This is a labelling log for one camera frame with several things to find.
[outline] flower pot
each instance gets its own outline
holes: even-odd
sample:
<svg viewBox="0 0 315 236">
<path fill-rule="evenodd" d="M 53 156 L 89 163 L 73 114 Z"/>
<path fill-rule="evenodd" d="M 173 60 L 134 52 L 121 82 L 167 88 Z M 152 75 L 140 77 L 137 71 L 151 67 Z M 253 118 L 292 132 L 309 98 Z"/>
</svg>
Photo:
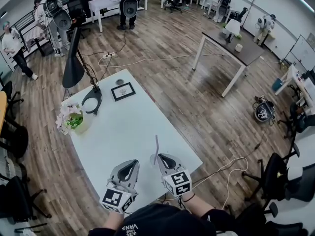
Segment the flower pot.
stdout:
<svg viewBox="0 0 315 236">
<path fill-rule="evenodd" d="M 92 118 L 90 115 L 83 112 L 83 121 L 79 126 L 77 126 L 73 131 L 77 135 L 83 134 L 85 131 L 89 129 L 92 123 Z"/>
<path fill-rule="evenodd" d="M 226 28 L 222 28 L 222 33 L 223 34 L 227 34 L 228 33 L 228 30 Z"/>
</svg>

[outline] picture frame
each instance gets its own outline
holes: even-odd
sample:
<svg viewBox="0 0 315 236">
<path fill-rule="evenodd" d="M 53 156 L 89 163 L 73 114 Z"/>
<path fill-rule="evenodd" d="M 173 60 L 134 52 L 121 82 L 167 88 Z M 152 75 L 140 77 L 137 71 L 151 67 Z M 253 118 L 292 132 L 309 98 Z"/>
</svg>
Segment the picture frame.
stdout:
<svg viewBox="0 0 315 236">
<path fill-rule="evenodd" d="M 112 88 L 111 91 L 115 101 L 119 101 L 136 94 L 130 82 Z"/>
</svg>

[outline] wrist strap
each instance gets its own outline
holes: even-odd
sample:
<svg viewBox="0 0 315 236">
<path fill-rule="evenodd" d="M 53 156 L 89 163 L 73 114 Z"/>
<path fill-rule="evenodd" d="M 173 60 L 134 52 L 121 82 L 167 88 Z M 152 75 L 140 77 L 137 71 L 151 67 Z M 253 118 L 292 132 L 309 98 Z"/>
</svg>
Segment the wrist strap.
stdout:
<svg viewBox="0 0 315 236">
<path fill-rule="evenodd" d="M 190 199 L 192 199 L 195 195 L 196 195 L 196 194 L 193 194 L 193 196 L 192 196 Z M 188 199 L 188 200 L 186 200 L 186 201 L 183 200 L 183 202 L 186 203 L 186 202 L 188 202 L 190 199 Z"/>
</svg>

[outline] black desk lamp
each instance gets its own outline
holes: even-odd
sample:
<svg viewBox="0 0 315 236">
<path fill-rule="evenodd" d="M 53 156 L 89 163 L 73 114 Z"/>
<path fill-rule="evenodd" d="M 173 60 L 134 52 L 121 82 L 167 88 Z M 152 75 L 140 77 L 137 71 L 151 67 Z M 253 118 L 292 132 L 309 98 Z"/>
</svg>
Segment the black desk lamp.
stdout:
<svg viewBox="0 0 315 236">
<path fill-rule="evenodd" d="M 94 113 L 96 115 L 99 109 L 99 106 L 102 102 L 102 93 L 97 85 L 98 84 L 97 78 L 94 78 L 91 76 L 90 70 L 87 68 L 78 50 L 80 35 L 81 35 L 81 28 L 75 28 L 73 31 L 73 37 L 72 37 L 72 41 L 70 45 L 68 60 L 65 65 L 65 69 L 63 73 L 63 87 L 65 89 L 74 87 L 76 84 L 80 82 L 80 80 L 83 78 L 84 72 L 86 72 L 86 74 L 90 78 L 90 83 L 93 85 L 93 87 L 92 87 L 92 90 L 84 97 L 82 101 L 82 105 L 87 99 L 90 99 L 90 98 L 96 99 L 97 106 L 95 107 L 95 109 L 91 111 L 86 111 L 87 114 Z M 78 53 L 82 64 L 77 58 L 76 53 Z"/>
</svg>

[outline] power strip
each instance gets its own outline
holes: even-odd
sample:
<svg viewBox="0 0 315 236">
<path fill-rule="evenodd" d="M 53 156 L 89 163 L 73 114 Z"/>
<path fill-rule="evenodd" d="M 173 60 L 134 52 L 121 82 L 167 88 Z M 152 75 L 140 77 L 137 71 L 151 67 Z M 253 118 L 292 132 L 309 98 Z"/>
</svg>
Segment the power strip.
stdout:
<svg viewBox="0 0 315 236">
<path fill-rule="evenodd" d="M 115 53 L 106 54 L 106 55 L 103 56 L 103 59 L 107 59 L 108 57 L 112 58 L 114 56 L 116 56 Z"/>
</svg>

